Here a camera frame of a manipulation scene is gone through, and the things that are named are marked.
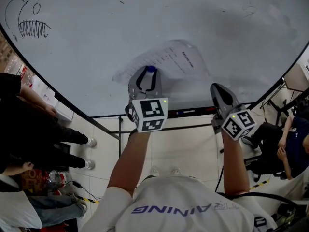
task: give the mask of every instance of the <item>white shirt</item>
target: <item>white shirt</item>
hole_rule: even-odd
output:
[[[4,232],[19,228],[41,229],[42,222],[23,191],[0,192],[0,227]]]
[[[234,201],[198,179],[166,175],[145,180],[133,198],[120,188],[105,191],[82,232],[265,232],[276,223],[253,197]]]

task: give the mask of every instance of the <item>black pants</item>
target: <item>black pants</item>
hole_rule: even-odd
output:
[[[38,136],[33,142],[30,141],[30,149],[23,152],[24,162],[30,161],[36,168],[85,167],[84,159],[64,153],[54,147],[54,144],[59,142],[86,144],[88,138],[85,135],[56,122],[47,123],[44,128],[40,129],[44,131],[44,135]]]
[[[283,131],[269,123],[263,123],[252,136],[253,142],[260,145],[261,159],[252,162],[246,168],[255,174],[274,174],[284,171],[282,161],[277,157],[278,142]]]

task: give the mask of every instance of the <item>white sneaker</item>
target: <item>white sneaker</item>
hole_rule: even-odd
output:
[[[80,217],[80,219],[84,219],[87,216],[87,206],[85,204],[82,204],[82,207],[85,210],[85,214],[82,217]]]
[[[94,138],[88,138],[88,146],[90,146],[91,148],[94,148],[97,146],[97,141]]]
[[[241,138],[241,141],[245,144],[245,145],[249,145],[252,149],[256,149],[258,148],[258,145],[255,145],[253,142],[252,142],[252,138],[251,137],[242,137]]]
[[[85,169],[88,169],[88,170],[93,170],[96,166],[96,163],[93,161],[93,160],[85,160],[86,162],[86,165],[85,165]]]
[[[159,171],[156,167],[152,167],[151,170],[150,170],[150,175],[152,176],[159,176]]]
[[[181,174],[181,173],[180,173],[180,169],[179,169],[179,168],[174,168],[174,169],[172,170],[172,174]]]
[[[257,183],[260,180],[260,178],[261,178],[260,175],[255,174],[253,172],[252,172],[252,177],[253,177],[253,180],[254,180],[255,183]]]

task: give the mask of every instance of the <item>hand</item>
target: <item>hand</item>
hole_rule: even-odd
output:
[[[283,138],[283,137],[281,137],[281,139],[279,140],[279,143],[278,143],[278,148],[283,148],[283,149],[285,149],[285,147],[286,147],[286,139],[285,138]]]
[[[286,152],[284,150],[283,147],[279,147],[278,152],[277,152],[277,156],[281,161],[285,161],[287,158],[286,156]]]
[[[30,161],[25,162],[25,163],[23,164],[23,170],[24,170],[24,171],[32,170],[33,167],[34,167],[34,165],[33,165]]]
[[[45,111],[48,112],[51,116],[56,116],[57,110],[51,106],[51,105],[46,105]]]

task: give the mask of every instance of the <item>person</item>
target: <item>person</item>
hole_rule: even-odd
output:
[[[283,131],[263,123],[252,137],[242,138],[253,149],[263,141],[262,158],[248,165],[247,170],[258,175],[285,171],[289,180],[297,177],[309,166],[308,133],[309,121],[298,116],[288,116]]]
[[[0,203],[0,228],[4,232],[51,227],[84,218],[87,210],[74,195],[27,197],[23,191],[0,192]]]
[[[254,197],[234,200],[209,190],[196,178],[180,174],[153,176],[137,188],[150,133],[133,133],[116,163],[99,206],[82,232],[229,231],[266,232],[274,220]],[[226,196],[249,192],[239,141],[222,132]]]
[[[95,147],[97,142],[56,123],[53,120],[56,109],[46,104],[32,89],[22,85],[20,76],[0,73],[0,114],[0,174],[20,174],[33,166],[95,167],[91,160],[65,154],[54,147],[59,142]]]

